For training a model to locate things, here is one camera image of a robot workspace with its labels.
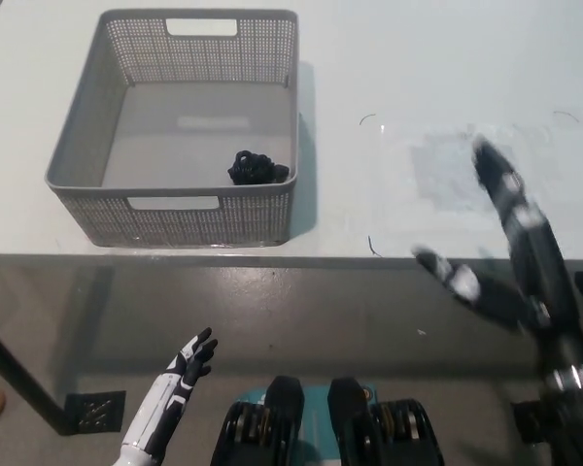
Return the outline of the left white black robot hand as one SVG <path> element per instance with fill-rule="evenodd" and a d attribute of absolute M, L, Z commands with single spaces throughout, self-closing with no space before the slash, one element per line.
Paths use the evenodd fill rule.
<path fill-rule="evenodd" d="M 197 381 L 218 344 L 205 328 L 179 350 L 144 397 L 121 442 L 117 465 L 160 465 Z"/>

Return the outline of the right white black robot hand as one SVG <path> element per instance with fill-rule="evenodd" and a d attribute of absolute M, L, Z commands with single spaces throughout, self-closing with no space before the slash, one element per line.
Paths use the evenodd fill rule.
<path fill-rule="evenodd" d="M 474 313 L 509 330 L 525 329 L 537 345 L 539 374 L 583 367 L 579 308 L 547 216 L 526 193 L 514 166 L 486 138 L 474 141 L 472 162 L 497 211 L 516 284 L 425 247 L 413 250 L 416 261 Z"/>

